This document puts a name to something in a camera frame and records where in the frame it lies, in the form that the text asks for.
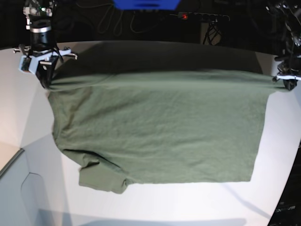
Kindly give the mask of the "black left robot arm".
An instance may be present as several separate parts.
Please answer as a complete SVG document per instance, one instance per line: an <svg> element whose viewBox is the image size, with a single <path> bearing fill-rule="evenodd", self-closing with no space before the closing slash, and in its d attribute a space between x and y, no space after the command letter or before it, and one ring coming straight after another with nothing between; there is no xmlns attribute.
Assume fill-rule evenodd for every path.
<svg viewBox="0 0 301 226"><path fill-rule="evenodd" d="M271 16L272 28L264 31L255 20L256 5L264 7ZM279 54L274 57L277 74L273 82L283 81L287 90L293 90L301 81L301 2L299 0L247 0L246 11L262 37L280 44Z"/></svg>

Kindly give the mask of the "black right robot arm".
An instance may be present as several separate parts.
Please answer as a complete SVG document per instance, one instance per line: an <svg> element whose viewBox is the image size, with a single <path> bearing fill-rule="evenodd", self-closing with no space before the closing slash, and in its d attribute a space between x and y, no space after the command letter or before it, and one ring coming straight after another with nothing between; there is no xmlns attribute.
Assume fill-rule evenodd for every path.
<svg viewBox="0 0 301 226"><path fill-rule="evenodd" d="M63 57L78 58L71 48L59 49L52 28L52 16L57 6L56 0L27 0L23 7L26 30L30 32L30 45L20 44L14 53L21 53L18 69L37 77L47 89L53 79L56 64Z"/></svg>

